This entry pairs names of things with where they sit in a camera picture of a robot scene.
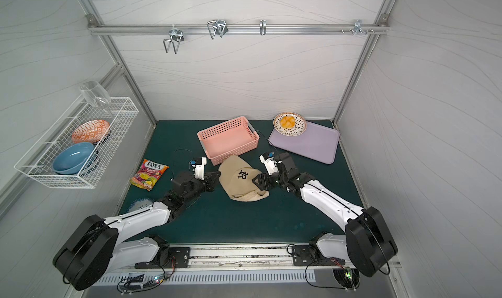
candy bag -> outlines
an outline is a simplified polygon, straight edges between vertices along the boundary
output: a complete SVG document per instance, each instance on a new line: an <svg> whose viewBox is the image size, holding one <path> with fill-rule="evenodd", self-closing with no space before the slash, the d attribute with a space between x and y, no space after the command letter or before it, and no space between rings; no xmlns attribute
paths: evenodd
<svg viewBox="0 0 502 298"><path fill-rule="evenodd" d="M130 183L138 188L143 188L148 191L154 188L160 176L168 169L169 166L158 164L145 159L141 164L140 169L130 179Z"/></svg>

white wire rack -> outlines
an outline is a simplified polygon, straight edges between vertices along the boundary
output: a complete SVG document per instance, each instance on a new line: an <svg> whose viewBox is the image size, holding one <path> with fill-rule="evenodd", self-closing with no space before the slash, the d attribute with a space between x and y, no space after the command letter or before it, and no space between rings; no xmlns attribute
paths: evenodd
<svg viewBox="0 0 502 298"><path fill-rule="evenodd" d="M129 97L112 97L110 112L111 114L94 108L87 102L81 102L74 115L61 115L14 168L49 188L95 188L138 114L138 109ZM55 173L52 170L54 159L75 144L71 139L73 131L93 119L109 122L109 132L97 143L77 174Z"/></svg>

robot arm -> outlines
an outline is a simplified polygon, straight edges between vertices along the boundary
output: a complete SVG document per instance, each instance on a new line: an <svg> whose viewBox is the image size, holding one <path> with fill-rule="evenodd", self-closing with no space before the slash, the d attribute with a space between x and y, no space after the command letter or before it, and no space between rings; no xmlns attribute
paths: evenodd
<svg viewBox="0 0 502 298"><path fill-rule="evenodd" d="M188 201L214 191L221 173L204 173L205 158L190 163L196 165L195 173L179 173L172 180L172 189L152 206L104 219L97 215L86 218L53 259L63 279L83 290L106 272L123 266L150 261L165 265L170 258L169 244L161 238L123 241L173 221L185 211Z"/></svg>
<svg viewBox="0 0 502 298"><path fill-rule="evenodd" d="M290 154L265 152L260 161L267 173L257 175L253 183L260 190L281 187L317 207L345 232L345 236L327 233L316 242L324 257L350 259L365 276L373 276L397 252L398 248L380 211L367 210L345 201L325 188L308 173L300 173Z"/></svg>

metal vent grille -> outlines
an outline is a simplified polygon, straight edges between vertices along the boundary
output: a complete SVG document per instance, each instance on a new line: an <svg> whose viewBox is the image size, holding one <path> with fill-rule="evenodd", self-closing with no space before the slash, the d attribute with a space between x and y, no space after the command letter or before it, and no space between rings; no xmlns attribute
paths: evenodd
<svg viewBox="0 0 502 298"><path fill-rule="evenodd" d="M117 285L119 280L137 276L139 273L107 273L93 286ZM146 272L148 282L159 272ZM307 272L309 282L315 282L314 271ZM236 284L236 283L296 283L305 282L304 270L254 270L254 271L176 271L166 284Z"/></svg>

plate rim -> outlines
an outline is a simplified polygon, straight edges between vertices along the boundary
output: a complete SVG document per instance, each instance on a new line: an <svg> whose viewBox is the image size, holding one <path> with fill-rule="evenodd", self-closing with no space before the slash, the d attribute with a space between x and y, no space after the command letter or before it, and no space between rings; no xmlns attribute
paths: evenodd
<svg viewBox="0 0 502 298"><path fill-rule="evenodd" d="M282 132L282 131L278 130L278 129L277 129L277 127L276 127L276 124L275 124L275 123L276 123L276 119L277 119L279 116L284 115L284 114L294 114L294 115L298 116L299 118L301 118L301 119L303 120L303 122L305 123L305 128L303 129L303 131L302 131L302 132L300 132L299 134L295 134L295 135L288 135L288 134L285 134L284 132ZM297 114L297 113L294 113L294 112L282 112L282 113L279 113L279 114L277 114L277 116L275 116L275 117L274 117L274 119L273 119L273 121L272 121L272 122L273 122L273 128L274 128L275 130L277 130L277 132L279 132L279 133L280 133L280 134L282 134L282 135L288 136L288 137L296 137L296 136L299 136L299 135L301 135L302 133L304 133L304 132L307 130L307 121L303 118L303 116L302 116L302 115Z"/></svg>

